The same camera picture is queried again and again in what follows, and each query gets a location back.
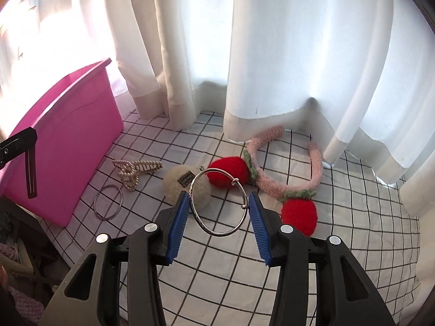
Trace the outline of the white black grid cloth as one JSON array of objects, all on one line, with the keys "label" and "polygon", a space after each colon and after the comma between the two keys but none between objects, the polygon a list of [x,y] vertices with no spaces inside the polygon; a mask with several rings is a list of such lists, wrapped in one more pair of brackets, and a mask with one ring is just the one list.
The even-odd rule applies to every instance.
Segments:
[{"label": "white black grid cloth", "polygon": [[[211,184],[210,203],[197,211],[196,179],[211,172],[212,161],[240,156],[246,147],[224,136],[222,120],[201,113],[191,128],[176,132],[168,118],[131,113],[69,225],[46,227],[72,267],[99,234],[128,236],[173,207],[165,201],[165,174],[194,166],[201,172],[187,192],[178,256],[157,268],[165,325],[397,325],[414,298],[420,249],[418,221],[401,204],[397,187],[379,183],[368,165],[343,154],[323,167],[311,236],[282,222],[281,202],[223,170],[232,187]],[[285,130],[258,151],[260,166],[282,169],[280,180],[309,179],[309,140]],[[114,160],[161,161],[163,168],[140,176],[136,190],[128,191]],[[115,218],[101,221],[92,203],[109,184],[122,189],[123,204]],[[119,325],[129,325],[127,271],[122,264]]]}]

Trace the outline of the pearl hair claw clip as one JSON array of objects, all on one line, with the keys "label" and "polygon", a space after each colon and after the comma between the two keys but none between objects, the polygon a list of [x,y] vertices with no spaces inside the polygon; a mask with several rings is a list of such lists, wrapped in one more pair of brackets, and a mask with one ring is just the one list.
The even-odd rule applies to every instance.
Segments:
[{"label": "pearl hair claw clip", "polygon": [[127,161],[114,160],[114,166],[119,169],[118,176],[128,191],[135,191],[140,181],[140,176],[152,174],[163,168],[161,161]]}]

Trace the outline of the white curtain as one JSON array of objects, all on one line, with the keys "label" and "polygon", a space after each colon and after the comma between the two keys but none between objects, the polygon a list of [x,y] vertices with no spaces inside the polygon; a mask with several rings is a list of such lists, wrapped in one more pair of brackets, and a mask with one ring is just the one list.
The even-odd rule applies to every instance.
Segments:
[{"label": "white curtain", "polygon": [[413,0],[9,0],[1,133],[63,75],[112,58],[115,88],[177,130],[203,110],[234,141],[277,124],[351,151],[408,212],[434,208],[434,31]]}]

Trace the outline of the pink strawberry headband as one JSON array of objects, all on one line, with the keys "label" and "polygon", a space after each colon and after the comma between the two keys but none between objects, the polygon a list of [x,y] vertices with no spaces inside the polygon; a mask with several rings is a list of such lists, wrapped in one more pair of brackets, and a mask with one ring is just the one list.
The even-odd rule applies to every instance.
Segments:
[{"label": "pink strawberry headband", "polygon": [[313,197],[323,175],[322,155],[316,143],[307,143],[307,155],[310,178],[307,180],[280,180],[277,175],[284,171],[277,168],[262,168],[257,159],[258,151],[265,145],[281,138],[285,129],[282,126],[271,127],[256,134],[244,148],[242,155],[219,158],[209,164],[211,172],[206,176],[219,189],[230,189],[232,180],[220,173],[228,172],[242,184],[257,186],[262,193],[281,202],[279,210],[282,222],[289,224],[305,236],[314,234],[318,221]]}]

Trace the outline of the large silver bangle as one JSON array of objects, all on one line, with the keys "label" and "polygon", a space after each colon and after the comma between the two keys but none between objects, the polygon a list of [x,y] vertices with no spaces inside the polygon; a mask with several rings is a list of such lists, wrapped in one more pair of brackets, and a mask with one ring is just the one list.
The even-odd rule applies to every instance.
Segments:
[{"label": "large silver bangle", "polygon": [[122,189],[119,186],[114,184],[102,186],[92,203],[95,216],[101,221],[115,218],[122,208],[123,199]]}]

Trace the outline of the pink plastic tub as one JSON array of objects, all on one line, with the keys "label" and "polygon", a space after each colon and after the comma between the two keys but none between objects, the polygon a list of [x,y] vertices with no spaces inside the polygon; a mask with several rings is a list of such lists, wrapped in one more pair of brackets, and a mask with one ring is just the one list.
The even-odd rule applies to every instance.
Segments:
[{"label": "pink plastic tub", "polygon": [[71,220],[79,198],[123,128],[106,68],[111,60],[80,68],[57,82],[27,111],[14,134],[37,132],[37,196],[30,198],[23,156],[1,170],[1,194],[59,227]]}]

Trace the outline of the beige fluffy pompom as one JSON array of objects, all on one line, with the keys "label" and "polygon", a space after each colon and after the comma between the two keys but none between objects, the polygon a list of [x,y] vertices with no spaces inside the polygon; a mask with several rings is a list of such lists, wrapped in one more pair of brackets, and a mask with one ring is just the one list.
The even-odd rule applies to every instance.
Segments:
[{"label": "beige fluffy pompom", "polygon": [[[188,165],[178,165],[171,168],[164,176],[163,191],[165,201],[174,205],[182,191],[189,192],[195,176],[201,172],[200,168]],[[206,175],[201,175],[194,184],[193,198],[197,211],[205,208],[211,200],[212,187]]]}]

